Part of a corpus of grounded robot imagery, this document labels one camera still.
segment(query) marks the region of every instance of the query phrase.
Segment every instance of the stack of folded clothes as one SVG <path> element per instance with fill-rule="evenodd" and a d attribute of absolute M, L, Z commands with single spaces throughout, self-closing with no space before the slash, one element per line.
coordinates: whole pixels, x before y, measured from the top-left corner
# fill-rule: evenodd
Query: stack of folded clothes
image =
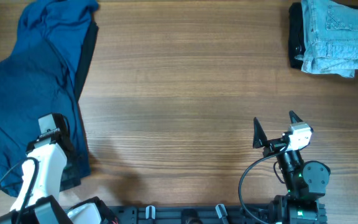
<path fill-rule="evenodd" d="M 353 78 L 358 69 L 358 7 L 330 0 L 294 3 L 288 44 L 291 67 Z"/>
<path fill-rule="evenodd" d="M 28 143 L 41 134 L 38 118 L 49 113 L 67 117 L 77 155 L 79 177 L 63 176 L 61 189 L 90 175 L 78 99 L 96 43 L 98 7 L 95 0 L 38 0 L 24 9 L 14 50 L 0 62 L 0 178 L 26 157 Z M 18 167 L 2 190 L 17 196 L 21 177 Z"/>

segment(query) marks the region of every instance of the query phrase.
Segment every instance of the jeans pocket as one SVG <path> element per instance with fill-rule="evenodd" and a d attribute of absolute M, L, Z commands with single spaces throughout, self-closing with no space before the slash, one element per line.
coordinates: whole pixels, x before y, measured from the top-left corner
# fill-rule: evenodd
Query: jeans pocket
<path fill-rule="evenodd" d="M 346 6 L 328 6 L 326 28 L 358 31 L 358 10 Z"/>

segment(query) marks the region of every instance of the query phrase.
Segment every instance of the wood grain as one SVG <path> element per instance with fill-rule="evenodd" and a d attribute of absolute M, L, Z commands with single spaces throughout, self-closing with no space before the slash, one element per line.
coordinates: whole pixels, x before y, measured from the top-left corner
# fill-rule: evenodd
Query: wood grain
<path fill-rule="evenodd" d="M 60 203 L 97 195 L 108 205 L 237 205 L 239 177 L 262 156 L 252 119 L 276 138 L 294 110 L 315 130 L 304 160 L 332 170 L 329 222 L 358 223 L 358 71 L 344 79 L 290 69 L 290 4 L 102 2 L 80 99 L 92 175 Z M 0 60 L 24 7 L 0 4 Z M 246 202 L 285 193 L 273 162 L 246 178 Z M 0 215 L 13 201 L 0 193 Z"/>

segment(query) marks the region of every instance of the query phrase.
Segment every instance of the blue garment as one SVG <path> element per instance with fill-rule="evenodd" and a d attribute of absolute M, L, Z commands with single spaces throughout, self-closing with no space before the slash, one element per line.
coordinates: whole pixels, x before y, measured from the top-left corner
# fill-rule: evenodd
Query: blue garment
<path fill-rule="evenodd" d="M 95 0 L 38 0 L 23 11 L 17 28 L 17 42 L 12 55 L 49 40 L 64 58 L 74 86 L 75 73 Z"/>
<path fill-rule="evenodd" d="M 57 49 L 40 40 L 27 50 L 0 62 L 0 178 L 26 157 L 29 142 L 37 139 L 38 118 L 60 113 L 68 118 L 70 140 L 77 153 L 81 177 L 90 175 L 90 165 L 78 105 L 69 69 Z M 20 182 L 21 167 L 11 173 L 2 186 Z M 20 185 L 7 193 L 17 196 Z"/>
<path fill-rule="evenodd" d="M 306 52 L 302 71 L 352 78 L 358 69 L 358 10 L 330 0 L 302 0 Z"/>

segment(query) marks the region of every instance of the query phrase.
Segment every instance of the light blue denim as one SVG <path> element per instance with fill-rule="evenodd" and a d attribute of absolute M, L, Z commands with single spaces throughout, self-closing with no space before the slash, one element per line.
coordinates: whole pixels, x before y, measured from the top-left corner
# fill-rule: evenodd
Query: light blue denim
<path fill-rule="evenodd" d="M 358 10 L 329 0 L 302 0 L 302 71 L 353 78 L 358 69 Z"/>

